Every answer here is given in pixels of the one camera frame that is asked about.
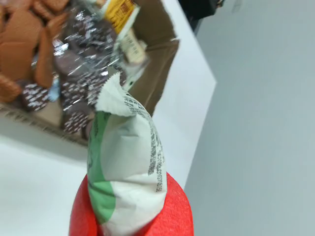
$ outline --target cardboard box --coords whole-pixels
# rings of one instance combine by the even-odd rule
[[[179,40],[176,39],[170,17],[160,0],[135,2],[141,6],[141,10],[136,18],[134,30],[138,39],[148,45],[146,52],[150,57],[150,63],[142,77],[131,88],[130,94],[152,115],[162,96],[170,66],[178,50]],[[0,103],[0,115],[68,141],[87,145],[87,141],[80,135],[70,135],[60,129],[62,108],[59,101],[48,104],[35,114]]]

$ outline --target yellow packaging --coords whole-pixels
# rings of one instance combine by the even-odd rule
[[[132,27],[140,7],[133,0],[85,0],[99,9],[99,13],[111,22],[122,40]]]

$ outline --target printed wrapper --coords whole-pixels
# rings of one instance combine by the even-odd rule
[[[163,150],[151,116],[124,91],[120,74],[103,86],[90,132],[88,181],[104,232],[132,235],[162,210],[167,192]]]
[[[81,0],[94,6],[95,12],[111,22],[122,40],[132,27],[140,7],[133,0]]]

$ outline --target white plastic wrapper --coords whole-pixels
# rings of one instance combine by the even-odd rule
[[[132,235],[162,210],[165,159],[151,116],[114,74],[103,86],[90,132],[89,195],[104,235]]]

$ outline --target red object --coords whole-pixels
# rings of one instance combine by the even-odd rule
[[[98,236],[96,218],[84,177],[74,199],[70,217],[70,236]],[[136,236],[193,236],[193,220],[188,199],[179,184],[167,174],[167,194],[162,211]]]

